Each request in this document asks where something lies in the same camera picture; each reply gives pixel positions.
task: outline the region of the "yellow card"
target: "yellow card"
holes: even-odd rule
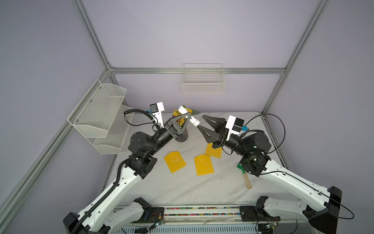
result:
[[[200,154],[195,157],[195,167],[198,176],[214,173],[212,160],[206,154]]]
[[[205,154],[216,157],[216,158],[221,158],[222,148],[219,147],[218,149],[213,149],[212,145],[213,145],[213,143],[208,144],[208,146],[206,147],[206,150],[205,150]]]
[[[187,165],[178,151],[168,153],[168,155],[165,156],[165,162],[171,173],[174,173]]]

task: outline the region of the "aluminum frame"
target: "aluminum frame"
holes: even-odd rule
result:
[[[105,81],[110,75],[109,70],[104,70],[99,80],[100,82]],[[82,108],[85,106],[93,92],[96,90],[96,86],[91,86],[90,90],[83,96],[82,100],[79,102],[77,110],[72,113],[72,116],[76,118],[76,116],[80,113]],[[10,195],[10,197],[6,200],[4,205],[0,209],[0,234],[4,233],[6,229],[9,227],[10,223],[13,221],[23,204],[25,203],[28,196],[31,194],[33,187],[36,185],[40,175],[42,174],[43,170],[46,168],[50,160],[55,155],[58,148],[64,142],[65,138],[68,136],[70,130],[72,129],[72,125],[66,120],[62,127],[59,129],[57,134],[53,137],[51,142],[48,146],[44,149],[42,154],[39,156],[37,161],[25,175],[25,177],[21,180],[18,184],[16,189]]]
[[[100,44],[100,41],[97,37],[97,34],[94,30],[94,27],[91,23],[91,20],[88,16],[87,10],[82,0],[72,0],[72,2],[83,23],[83,26],[85,27],[95,47],[95,50],[97,51],[102,63],[106,67],[106,69],[103,71],[103,73],[99,77],[99,80],[101,82],[109,78],[113,82],[113,84],[118,85],[115,74],[182,74],[183,73],[183,68],[126,68],[126,67],[115,68],[115,67],[112,67],[110,63],[108,62],[108,59]],[[270,95],[266,105],[264,106],[262,113],[267,113],[269,111],[269,108],[274,102],[274,99],[279,93],[282,85],[286,81],[288,74],[293,68],[297,58],[299,57],[302,49],[304,48],[307,40],[309,39],[310,34],[312,33],[319,19],[321,18],[321,15],[323,14],[329,2],[330,0],[319,1],[316,9],[314,10],[285,68],[225,68],[223,70],[223,73],[225,74],[280,74],[280,78],[272,94]],[[88,101],[86,99],[91,96],[92,92],[95,89],[96,87],[91,87],[91,89],[86,93],[84,98],[80,101],[79,105],[82,106],[82,108],[85,102]],[[263,118],[263,122],[265,124],[266,129],[270,133],[274,144],[278,145],[278,142],[276,141],[275,135],[272,132],[270,128],[270,124],[267,121],[266,117]],[[72,129],[72,126],[66,121],[62,125],[62,127],[59,129],[57,134],[54,136],[54,138],[51,140],[51,142],[48,144],[48,146],[45,148],[45,150],[42,152],[38,160],[31,167],[29,172],[21,180],[19,185],[16,187],[16,189],[11,194],[11,196],[7,199],[5,204],[1,207],[0,209],[0,234],[4,233],[6,229],[8,228],[8,226],[10,225],[10,223],[13,221],[14,217],[17,215],[22,205],[25,203],[26,199],[30,195],[32,188],[37,183],[38,178],[40,177],[41,173],[43,172],[45,167],[48,165],[48,163],[50,162],[50,160],[52,159],[52,157],[54,156],[58,148],[61,146],[61,144],[63,143],[63,141],[65,140],[65,138],[67,137],[71,129]],[[277,152],[284,166],[287,169],[289,169],[288,163],[281,149],[278,149]]]
[[[201,71],[201,68],[190,68],[189,71]],[[205,71],[216,71],[215,68],[205,68]],[[112,74],[183,74],[183,67],[112,67]],[[286,69],[281,67],[250,68],[229,67],[223,68],[223,74],[285,74]]]
[[[311,18],[308,21],[308,24],[306,25],[303,34],[301,35],[291,57],[289,58],[287,65],[286,65],[286,72],[284,75],[280,75],[280,78],[277,82],[277,84],[274,87],[274,90],[272,91],[272,94],[270,95],[268,101],[266,102],[264,109],[262,110],[263,114],[266,114],[269,112],[269,109],[271,105],[273,104],[276,96],[278,95],[280,89],[282,88],[284,82],[286,81],[288,74],[291,72],[293,66],[295,65],[295,62],[299,55],[301,54],[301,51],[303,50],[305,44],[307,43],[308,39],[310,38],[310,34],[313,32],[317,22],[321,18],[323,12],[325,11],[327,5],[329,4],[330,0],[320,0],[316,9],[314,10]]]

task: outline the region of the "white marble surface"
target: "white marble surface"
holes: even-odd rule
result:
[[[211,128],[202,115],[214,117],[228,118],[229,115],[244,119],[247,122],[250,118],[258,115],[258,112],[232,112],[232,113],[202,113],[196,115],[201,121],[201,125]],[[162,115],[164,122],[172,117],[171,113]],[[148,122],[149,119],[142,114],[135,114],[132,124]],[[252,120],[248,124],[249,129],[264,130],[269,137],[265,126],[260,117]],[[142,125],[138,127],[130,126],[122,152],[118,154],[116,163],[110,176],[109,184],[115,179],[117,167],[123,160],[127,159],[131,152],[127,149],[130,143],[130,137],[133,133],[143,131],[149,135],[153,135],[151,125]],[[194,157],[205,152],[207,143],[200,131],[188,124],[188,139],[185,142],[177,142],[171,140],[165,147],[157,152],[157,163],[153,170],[145,177],[143,181],[133,187],[128,195],[120,202],[119,205],[129,205],[135,198],[143,197],[150,204],[246,204],[256,201],[259,196],[266,195],[268,197],[295,200],[294,195],[279,187],[278,185],[265,179],[257,178],[247,174],[251,182],[252,188],[246,187],[243,173],[236,166],[241,156],[233,153],[227,155],[222,152],[221,158],[211,157],[214,174],[203,176],[196,175]],[[164,157],[171,151],[179,151],[187,163],[187,166],[174,172],[170,172]],[[270,156],[280,163],[276,152]]]

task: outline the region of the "wire basket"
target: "wire basket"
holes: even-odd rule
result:
[[[183,64],[184,94],[223,94],[223,64]]]
[[[107,137],[96,138],[93,142],[92,145],[101,154],[118,154],[119,152],[121,152],[123,143],[125,142],[125,138],[130,127],[130,125],[123,117],[123,112],[130,109],[132,108],[121,105],[116,117],[114,118],[113,124],[108,131]],[[134,113],[126,115],[127,121],[131,123],[133,116]]]
[[[130,127],[123,116],[125,110],[132,109],[122,105],[126,89],[96,80],[88,93],[92,95],[81,100],[86,103],[82,110],[78,104],[68,122],[101,154],[118,154]],[[126,119],[131,123],[133,116],[130,113]]]
[[[125,88],[100,83],[71,124],[86,138],[106,137],[125,94]]]

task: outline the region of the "wooden handle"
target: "wooden handle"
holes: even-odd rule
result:
[[[248,188],[248,189],[251,189],[252,186],[251,186],[251,183],[250,183],[249,180],[248,180],[247,173],[244,173],[243,175],[244,175],[245,183],[247,184],[247,188]]]

